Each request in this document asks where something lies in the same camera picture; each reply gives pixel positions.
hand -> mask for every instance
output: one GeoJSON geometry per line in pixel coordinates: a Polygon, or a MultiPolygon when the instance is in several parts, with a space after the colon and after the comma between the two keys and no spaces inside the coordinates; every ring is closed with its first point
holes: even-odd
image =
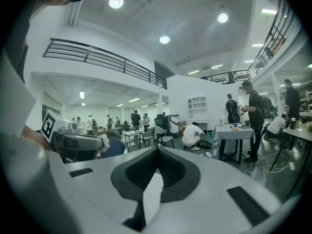
{"type": "Polygon", "coordinates": [[[242,107],[242,108],[241,108],[241,111],[247,112],[247,111],[248,111],[248,107],[242,107]]]}

black t-shirt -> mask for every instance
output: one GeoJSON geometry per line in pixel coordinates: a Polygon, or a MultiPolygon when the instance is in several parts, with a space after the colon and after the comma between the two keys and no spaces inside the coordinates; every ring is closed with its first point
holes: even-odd
{"type": "Polygon", "coordinates": [[[17,18],[5,43],[5,50],[17,74],[24,82],[24,65],[28,51],[26,36],[29,30],[29,19],[34,9],[34,2],[25,6],[17,18]]]}
{"type": "Polygon", "coordinates": [[[237,109],[237,102],[233,99],[230,99],[227,101],[225,107],[226,107],[226,110],[228,111],[229,114],[233,113],[237,109]]]}
{"type": "Polygon", "coordinates": [[[262,113],[260,111],[262,108],[261,96],[258,94],[257,91],[253,91],[250,94],[249,106],[257,108],[256,111],[253,113],[248,112],[250,124],[253,126],[253,125],[260,125],[261,123],[263,123],[262,113]]]}
{"type": "Polygon", "coordinates": [[[293,87],[287,89],[286,105],[289,105],[288,117],[299,119],[300,96],[293,87]]]}
{"type": "Polygon", "coordinates": [[[108,118],[108,122],[107,122],[107,128],[112,128],[112,118],[108,118]]]}
{"type": "Polygon", "coordinates": [[[134,126],[139,126],[140,125],[141,116],[139,114],[134,114],[134,115],[132,115],[131,120],[132,120],[134,126]]]}

sneaker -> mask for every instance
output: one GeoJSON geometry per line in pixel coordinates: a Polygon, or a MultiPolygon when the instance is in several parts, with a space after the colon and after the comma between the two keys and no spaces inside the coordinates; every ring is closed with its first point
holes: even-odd
{"type": "Polygon", "coordinates": [[[249,157],[243,160],[243,162],[247,164],[256,163],[257,161],[258,161],[258,157],[255,157],[255,158],[249,157]]]}
{"type": "Polygon", "coordinates": [[[200,150],[200,148],[196,147],[196,146],[191,148],[191,151],[199,151],[199,150],[200,150]]]}

white chair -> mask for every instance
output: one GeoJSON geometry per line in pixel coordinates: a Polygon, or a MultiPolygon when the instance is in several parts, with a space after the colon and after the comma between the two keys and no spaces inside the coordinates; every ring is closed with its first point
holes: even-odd
{"type": "Polygon", "coordinates": [[[157,145],[156,146],[158,146],[158,140],[160,139],[161,144],[163,146],[166,146],[167,142],[171,141],[172,147],[173,148],[175,147],[173,137],[172,136],[166,136],[166,134],[167,134],[166,130],[162,129],[160,126],[155,126],[154,129],[155,129],[155,134],[156,134],[156,139],[157,139],[157,145]]]}
{"type": "Polygon", "coordinates": [[[138,142],[138,148],[141,148],[141,136],[144,143],[144,146],[146,147],[146,141],[148,141],[148,146],[150,146],[150,140],[153,138],[154,145],[155,145],[155,138],[154,138],[154,127],[151,127],[146,133],[140,133],[139,142],[138,142]]]}

staircase railing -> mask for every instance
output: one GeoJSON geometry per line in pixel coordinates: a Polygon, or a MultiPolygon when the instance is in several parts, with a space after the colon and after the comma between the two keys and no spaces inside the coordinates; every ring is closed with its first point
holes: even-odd
{"type": "Polygon", "coordinates": [[[81,61],[102,66],[167,89],[166,79],[149,69],[110,51],[81,42],[51,38],[43,57],[81,61]]]}

